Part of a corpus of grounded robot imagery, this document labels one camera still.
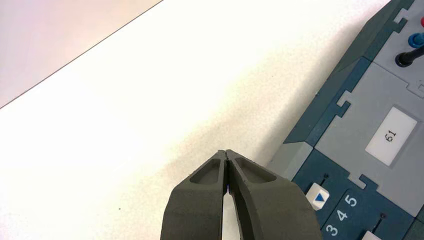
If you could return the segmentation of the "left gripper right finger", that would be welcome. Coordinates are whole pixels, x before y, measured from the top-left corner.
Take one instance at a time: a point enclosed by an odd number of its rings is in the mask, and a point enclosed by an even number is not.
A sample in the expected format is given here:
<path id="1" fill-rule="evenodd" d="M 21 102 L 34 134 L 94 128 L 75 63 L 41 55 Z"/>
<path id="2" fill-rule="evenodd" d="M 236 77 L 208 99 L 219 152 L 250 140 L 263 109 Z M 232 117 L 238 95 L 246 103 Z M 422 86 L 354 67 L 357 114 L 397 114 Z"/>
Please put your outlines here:
<path id="1" fill-rule="evenodd" d="M 300 187 L 226 150 L 228 190 L 242 240 L 320 240 L 316 212 Z"/>

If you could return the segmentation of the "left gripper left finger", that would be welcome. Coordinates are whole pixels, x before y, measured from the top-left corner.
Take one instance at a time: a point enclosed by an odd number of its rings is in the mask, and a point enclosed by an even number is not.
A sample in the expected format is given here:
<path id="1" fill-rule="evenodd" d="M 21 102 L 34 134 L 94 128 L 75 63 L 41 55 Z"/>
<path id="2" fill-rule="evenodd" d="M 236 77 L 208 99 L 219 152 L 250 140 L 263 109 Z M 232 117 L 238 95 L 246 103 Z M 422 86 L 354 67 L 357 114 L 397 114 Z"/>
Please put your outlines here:
<path id="1" fill-rule="evenodd" d="M 160 238 L 222 239 L 223 198 L 227 191 L 227 155 L 225 150 L 218 150 L 171 191 Z"/>

